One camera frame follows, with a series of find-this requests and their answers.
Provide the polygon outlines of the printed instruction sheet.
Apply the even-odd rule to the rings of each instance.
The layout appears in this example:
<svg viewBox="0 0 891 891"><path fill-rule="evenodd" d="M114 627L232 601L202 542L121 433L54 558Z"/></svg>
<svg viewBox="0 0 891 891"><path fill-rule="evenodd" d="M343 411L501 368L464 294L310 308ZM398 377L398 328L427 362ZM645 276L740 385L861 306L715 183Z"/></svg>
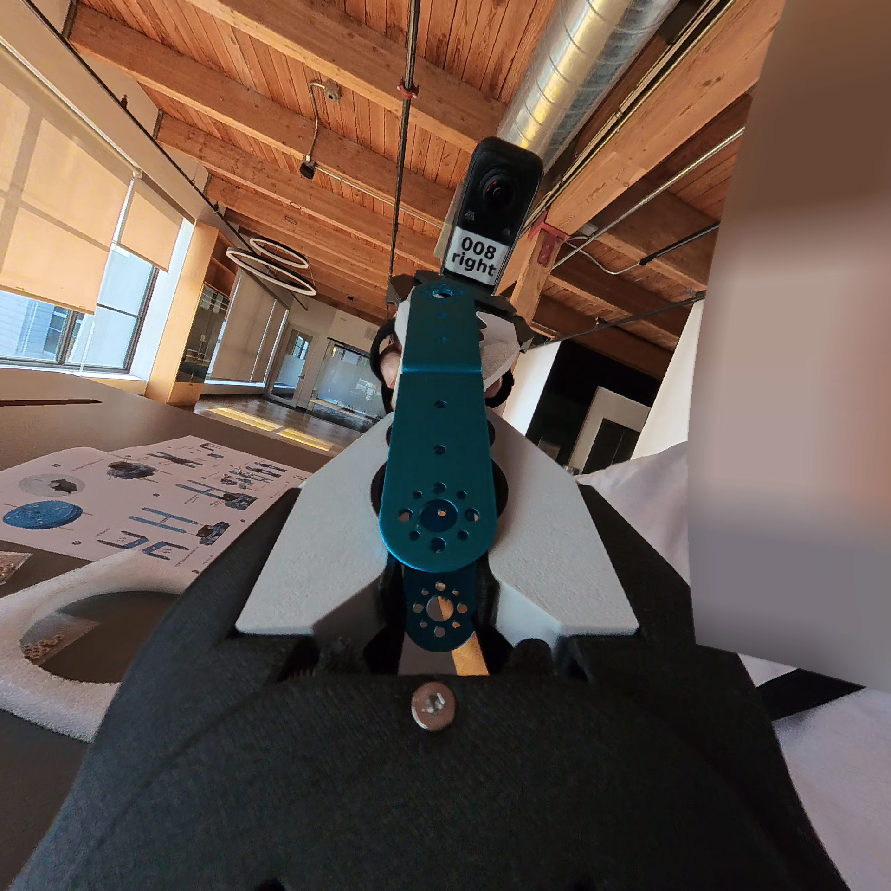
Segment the printed instruction sheet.
<svg viewBox="0 0 891 891"><path fill-rule="evenodd" d="M2 471L2 539L87 561L131 551L192 578L309 476L195 436L70 448Z"/></svg>

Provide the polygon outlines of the person's white shirt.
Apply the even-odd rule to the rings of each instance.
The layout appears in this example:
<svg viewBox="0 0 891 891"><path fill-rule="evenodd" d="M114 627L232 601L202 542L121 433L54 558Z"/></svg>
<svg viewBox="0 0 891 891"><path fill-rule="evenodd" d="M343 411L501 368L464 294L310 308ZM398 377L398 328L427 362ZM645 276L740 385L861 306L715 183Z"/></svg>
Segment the person's white shirt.
<svg viewBox="0 0 891 891"><path fill-rule="evenodd" d="M690 581L687 443L577 477ZM851 889L890 888L890 696L743 656L791 778Z"/></svg>

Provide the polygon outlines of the black ceiling pipe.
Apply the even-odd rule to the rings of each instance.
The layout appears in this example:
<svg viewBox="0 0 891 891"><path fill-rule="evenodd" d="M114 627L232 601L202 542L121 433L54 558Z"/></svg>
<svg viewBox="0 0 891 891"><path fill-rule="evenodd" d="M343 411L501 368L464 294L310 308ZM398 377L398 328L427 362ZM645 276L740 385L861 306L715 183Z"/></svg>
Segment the black ceiling pipe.
<svg viewBox="0 0 891 891"><path fill-rule="evenodd" d="M408 6L408 31L407 51L404 75L397 88L402 97L402 111L400 116L399 143L396 160L396 180L393 202L391 245L388 258L387 279L394 273L395 251L399 230L400 206L406 172L407 139L413 100L418 95L418 88L414 81L414 73L417 61L417 42L419 31L420 1L410 1Z"/></svg>

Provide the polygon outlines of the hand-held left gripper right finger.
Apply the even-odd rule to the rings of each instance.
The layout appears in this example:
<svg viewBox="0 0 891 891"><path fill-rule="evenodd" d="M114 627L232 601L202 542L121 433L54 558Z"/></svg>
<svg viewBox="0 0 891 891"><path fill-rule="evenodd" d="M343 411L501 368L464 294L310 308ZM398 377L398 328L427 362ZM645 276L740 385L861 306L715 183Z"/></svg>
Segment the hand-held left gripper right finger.
<svg viewBox="0 0 891 891"><path fill-rule="evenodd" d="M499 583L495 626L512 645L555 648L576 635L631 635L638 627L575 479L492 412L492 456L508 500L488 551Z"/></svg>

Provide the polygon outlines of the wide beige roller blind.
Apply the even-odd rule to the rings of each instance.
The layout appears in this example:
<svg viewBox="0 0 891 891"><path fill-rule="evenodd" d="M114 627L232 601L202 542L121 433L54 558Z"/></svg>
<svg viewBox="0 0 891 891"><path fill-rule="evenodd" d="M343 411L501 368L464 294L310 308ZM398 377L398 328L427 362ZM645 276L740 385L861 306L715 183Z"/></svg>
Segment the wide beige roller blind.
<svg viewBox="0 0 891 891"><path fill-rule="evenodd" d="M1 287L92 315L132 167L1 51Z"/></svg>

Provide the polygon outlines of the wooden shelving unit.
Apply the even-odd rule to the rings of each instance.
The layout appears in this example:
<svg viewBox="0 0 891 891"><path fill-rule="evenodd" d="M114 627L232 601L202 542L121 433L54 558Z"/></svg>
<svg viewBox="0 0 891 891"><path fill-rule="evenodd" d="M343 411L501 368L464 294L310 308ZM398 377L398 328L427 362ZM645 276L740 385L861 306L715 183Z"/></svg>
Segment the wooden shelving unit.
<svg viewBox="0 0 891 891"><path fill-rule="evenodd" d="M213 226L195 225L145 396L177 407L200 398L236 282L231 242Z"/></svg>

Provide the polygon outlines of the person's right hand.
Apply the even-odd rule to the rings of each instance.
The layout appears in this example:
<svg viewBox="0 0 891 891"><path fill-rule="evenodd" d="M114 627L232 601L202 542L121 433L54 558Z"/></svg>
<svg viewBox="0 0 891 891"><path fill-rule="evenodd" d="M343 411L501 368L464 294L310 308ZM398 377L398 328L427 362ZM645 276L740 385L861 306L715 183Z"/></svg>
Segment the person's right hand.
<svg viewBox="0 0 891 891"><path fill-rule="evenodd" d="M391 404L395 406L395 390L400 373L401 349L396 345L388 346L381 353L381 372L383 382L391 391ZM485 404L496 410L497 414L504 412L503 405L510 395L514 385L512 371L507 371L498 381L490 386L484 394Z"/></svg>

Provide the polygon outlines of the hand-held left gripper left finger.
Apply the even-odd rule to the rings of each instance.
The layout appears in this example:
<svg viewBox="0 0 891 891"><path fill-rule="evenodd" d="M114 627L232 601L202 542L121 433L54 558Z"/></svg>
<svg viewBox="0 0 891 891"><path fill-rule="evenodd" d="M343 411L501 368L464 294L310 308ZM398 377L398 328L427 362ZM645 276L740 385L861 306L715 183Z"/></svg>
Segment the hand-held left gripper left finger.
<svg viewBox="0 0 891 891"><path fill-rule="evenodd" d="M343 637L362 649L382 629L377 584L388 551L373 510L387 460L385 417L306 480L239 618L241 633Z"/></svg>

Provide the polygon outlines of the blue metal U bracket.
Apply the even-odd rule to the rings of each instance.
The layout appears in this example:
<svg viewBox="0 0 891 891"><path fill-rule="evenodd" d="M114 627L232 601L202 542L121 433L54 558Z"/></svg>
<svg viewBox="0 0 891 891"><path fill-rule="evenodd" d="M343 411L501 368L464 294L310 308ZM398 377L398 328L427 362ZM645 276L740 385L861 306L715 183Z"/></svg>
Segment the blue metal U bracket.
<svg viewBox="0 0 891 891"><path fill-rule="evenodd" d="M403 566L407 636L427 652L474 635L498 512L475 297L438 278L408 301L379 521Z"/></svg>

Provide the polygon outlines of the wooden support post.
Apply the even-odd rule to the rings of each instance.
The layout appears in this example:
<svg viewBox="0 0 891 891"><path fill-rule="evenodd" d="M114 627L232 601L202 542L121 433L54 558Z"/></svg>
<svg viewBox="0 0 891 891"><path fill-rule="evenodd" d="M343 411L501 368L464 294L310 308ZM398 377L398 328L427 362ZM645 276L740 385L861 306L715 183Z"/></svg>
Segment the wooden support post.
<svg viewBox="0 0 891 891"><path fill-rule="evenodd" d="M542 213L546 213L547 222L551 224L548 210L545 209ZM549 265L541 266L537 263L543 232L532 238L530 232L541 214L519 235L496 289L496 293L508 299L529 326L533 324L542 289L559 253L558 251L553 255Z"/></svg>

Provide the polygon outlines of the narrow beige roller blind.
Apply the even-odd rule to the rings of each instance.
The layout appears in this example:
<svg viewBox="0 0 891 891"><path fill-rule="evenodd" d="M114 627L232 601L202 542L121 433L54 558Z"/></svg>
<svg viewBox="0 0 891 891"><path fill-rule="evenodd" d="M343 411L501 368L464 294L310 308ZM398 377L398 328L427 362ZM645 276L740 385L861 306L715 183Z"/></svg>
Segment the narrow beige roller blind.
<svg viewBox="0 0 891 891"><path fill-rule="evenodd" d="M117 244L168 272L183 217L141 179L132 184Z"/></svg>

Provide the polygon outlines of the white foam packing insert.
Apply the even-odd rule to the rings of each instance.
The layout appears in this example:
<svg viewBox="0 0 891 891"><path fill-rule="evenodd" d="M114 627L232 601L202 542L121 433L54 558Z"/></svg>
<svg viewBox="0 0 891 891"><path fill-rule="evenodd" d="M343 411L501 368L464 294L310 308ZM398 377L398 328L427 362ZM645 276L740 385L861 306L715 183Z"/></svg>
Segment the white foam packing insert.
<svg viewBox="0 0 891 891"><path fill-rule="evenodd" d="M95 595L183 593L200 572L162 569L137 551L117 553L10 594L1 601L1 707L17 717L90 742L119 684L76 682L46 672L21 652L20 639L54 610Z"/></svg>

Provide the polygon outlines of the silver ventilation duct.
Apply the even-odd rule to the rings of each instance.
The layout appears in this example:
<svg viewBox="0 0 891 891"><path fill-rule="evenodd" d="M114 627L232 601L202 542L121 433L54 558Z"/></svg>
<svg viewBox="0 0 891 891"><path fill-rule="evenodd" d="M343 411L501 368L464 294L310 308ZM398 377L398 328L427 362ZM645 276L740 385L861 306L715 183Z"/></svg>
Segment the silver ventilation duct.
<svg viewBox="0 0 891 891"><path fill-rule="evenodd" d="M675 1L560 1L497 136L552 167L585 119L653 38Z"/></svg>

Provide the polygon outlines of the glass door partition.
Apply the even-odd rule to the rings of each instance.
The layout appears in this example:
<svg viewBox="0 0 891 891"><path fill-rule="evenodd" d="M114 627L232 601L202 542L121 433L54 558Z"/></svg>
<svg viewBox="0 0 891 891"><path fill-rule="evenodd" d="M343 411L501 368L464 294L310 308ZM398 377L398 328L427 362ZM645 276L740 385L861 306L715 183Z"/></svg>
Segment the glass door partition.
<svg viewBox="0 0 891 891"><path fill-rule="evenodd" d="M274 356L265 397L356 430L384 416L370 350L380 324L337 311L322 333L287 324Z"/></svg>

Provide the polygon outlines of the office window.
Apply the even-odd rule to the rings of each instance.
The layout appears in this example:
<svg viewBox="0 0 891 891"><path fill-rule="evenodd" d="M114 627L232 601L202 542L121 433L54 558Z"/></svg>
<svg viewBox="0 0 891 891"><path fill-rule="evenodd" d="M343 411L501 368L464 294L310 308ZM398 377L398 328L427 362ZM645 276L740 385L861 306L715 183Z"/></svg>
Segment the office window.
<svg viewBox="0 0 891 891"><path fill-rule="evenodd" d="M93 315L2 292L2 362L128 372L159 272L112 247Z"/></svg>

